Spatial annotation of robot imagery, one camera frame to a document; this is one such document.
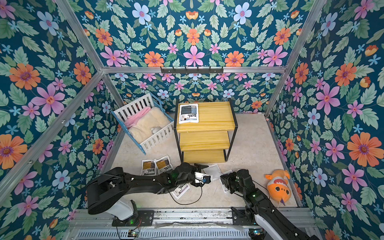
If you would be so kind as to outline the purple label coffee bag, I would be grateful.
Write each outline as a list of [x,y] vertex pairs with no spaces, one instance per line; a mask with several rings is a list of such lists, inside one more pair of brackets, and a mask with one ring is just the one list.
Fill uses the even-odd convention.
[[224,193],[230,192],[229,181],[228,181],[228,178],[226,177],[226,175],[231,174],[232,172],[233,172],[233,170],[229,170],[229,171],[224,172],[221,175],[221,183],[222,183],[222,188],[223,188]]
[[178,186],[171,194],[178,200],[190,189],[189,184]]

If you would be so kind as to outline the grey label coffee bag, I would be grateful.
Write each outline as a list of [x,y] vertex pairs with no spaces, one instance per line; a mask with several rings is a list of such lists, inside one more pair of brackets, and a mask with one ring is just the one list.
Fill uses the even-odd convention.
[[220,176],[222,175],[222,172],[217,164],[208,166],[207,168],[203,169],[203,171],[206,175],[211,177],[212,182],[220,179]]
[[199,105],[187,104],[179,106],[179,124],[198,123],[199,122]]

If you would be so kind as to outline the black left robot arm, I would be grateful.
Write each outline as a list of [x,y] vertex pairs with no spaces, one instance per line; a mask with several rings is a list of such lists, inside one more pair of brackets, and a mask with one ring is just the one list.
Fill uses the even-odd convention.
[[184,184],[203,187],[211,182],[211,176],[202,173],[204,168],[207,166],[182,163],[174,170],[157,176],[132,175],[125,173],[121,167],[113,168],[87,185],[88,213],[98,215],[107,212],[129,194],[168,194]]

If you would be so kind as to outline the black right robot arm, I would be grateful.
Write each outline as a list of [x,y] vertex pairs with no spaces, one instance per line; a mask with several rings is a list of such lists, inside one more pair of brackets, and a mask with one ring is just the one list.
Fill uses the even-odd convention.
[[272,240],[317,240],[315,235],[309,236],[292,224],[273,205],[271,200],[260,189],[256,188],[248,170],[220,176],[222,184],[231,194],[239,192],[246,204],[245,215],[247,221],[258,225]]

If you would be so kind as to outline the yellow label coffee bag right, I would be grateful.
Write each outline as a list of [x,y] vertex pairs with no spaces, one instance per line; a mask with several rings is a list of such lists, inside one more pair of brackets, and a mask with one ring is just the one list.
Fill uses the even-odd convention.
[[169,156],[164,156],[159,160],[155,160],[154,162],[155,162],[158,175],[162,173],[171,172],[174,169],[171,164]]

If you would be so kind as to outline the yellow label coffee bag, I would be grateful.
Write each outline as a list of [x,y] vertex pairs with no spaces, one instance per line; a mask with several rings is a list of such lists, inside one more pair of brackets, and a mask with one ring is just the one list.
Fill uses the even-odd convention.
[[157,168],[155,160],[142,160],[141,176],[156,176]]
[[169,156],[164,156],[159,160],[155,160],[154,162],[155,162],[158,175],[162,173],[171,172],[174,169],[171,164]]

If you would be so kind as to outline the yellow label coffee bag left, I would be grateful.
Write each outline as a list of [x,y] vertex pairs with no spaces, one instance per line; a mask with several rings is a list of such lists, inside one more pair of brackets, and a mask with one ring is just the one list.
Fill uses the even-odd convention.
[[157,168],[155,160],[142,160],[141,176],[156,176]]

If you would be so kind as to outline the yellow wooden three-tier shelf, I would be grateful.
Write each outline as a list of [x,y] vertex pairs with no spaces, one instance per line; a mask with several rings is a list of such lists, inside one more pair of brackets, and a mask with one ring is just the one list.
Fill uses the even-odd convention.
[[238,122],[234,101],[194,103],[198,107],[198,123],[180,123],[182,107],[176,102],[174,133],[182,163],[217,164],[228,161]]

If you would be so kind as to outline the orange plush fish toy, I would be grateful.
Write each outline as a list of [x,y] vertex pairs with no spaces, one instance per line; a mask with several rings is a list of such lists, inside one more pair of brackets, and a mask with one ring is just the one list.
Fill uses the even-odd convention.
[[270,198],[284,206],[292,195],[292,191],[289,188],[290,178],[290,174],[286,170],[275,170],[272,174],[265,175],[265,179],[269,180],[267,190]]

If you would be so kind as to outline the cream fluffy blanket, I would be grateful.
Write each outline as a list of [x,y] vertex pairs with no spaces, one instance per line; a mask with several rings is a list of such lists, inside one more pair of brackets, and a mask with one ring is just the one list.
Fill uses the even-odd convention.
[[160,108],[152,107],[151,110],[141,118],[138,123],[128,129],[133,138],[141,144],[168,125],[171,121]]

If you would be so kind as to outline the white and blue toy crib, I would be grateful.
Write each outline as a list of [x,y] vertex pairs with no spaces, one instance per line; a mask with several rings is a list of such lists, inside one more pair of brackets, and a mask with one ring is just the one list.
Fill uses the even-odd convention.
[[163,102],[146,94],[113,111],[122,130],[143,154],[173,134],[174,120],[163,108]]

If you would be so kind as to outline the pink blanket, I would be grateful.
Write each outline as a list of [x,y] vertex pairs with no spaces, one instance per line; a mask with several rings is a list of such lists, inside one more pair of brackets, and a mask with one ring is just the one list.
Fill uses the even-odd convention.
[[145,107],[142,110],[140,110],[138,113],[127,117],[127,119],[124,121],[125,126],[129,129],[131,127],[134,127],[138,121],[143,118],[149,111],[151,110],[151,107]]

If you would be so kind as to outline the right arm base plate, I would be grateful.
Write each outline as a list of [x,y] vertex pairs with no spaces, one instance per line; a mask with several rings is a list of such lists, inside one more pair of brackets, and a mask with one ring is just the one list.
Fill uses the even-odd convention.
[[247,213],[246,209],[237,209],[231,207],[232,221],[234,226],[256,226],[257,223],[251,220]]

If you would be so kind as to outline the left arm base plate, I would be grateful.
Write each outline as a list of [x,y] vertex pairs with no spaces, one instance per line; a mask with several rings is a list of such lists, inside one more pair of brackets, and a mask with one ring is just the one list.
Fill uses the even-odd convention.
[[154,220],[155,211],[153,210],[139,210],[127,218],[126,220],[120,220],[114,217],[112,222],[113,227],[148,227],[151,226]]

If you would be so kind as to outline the black wall hook rail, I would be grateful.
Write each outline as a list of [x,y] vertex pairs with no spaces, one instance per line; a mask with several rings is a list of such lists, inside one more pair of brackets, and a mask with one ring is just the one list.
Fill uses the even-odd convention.
[[188,75],[188,74],[222,74],[224,73],[224,68],[217,68],[217,67],[166,67],[162,68],[161,73],[162,74],[181,74],[181,75]]

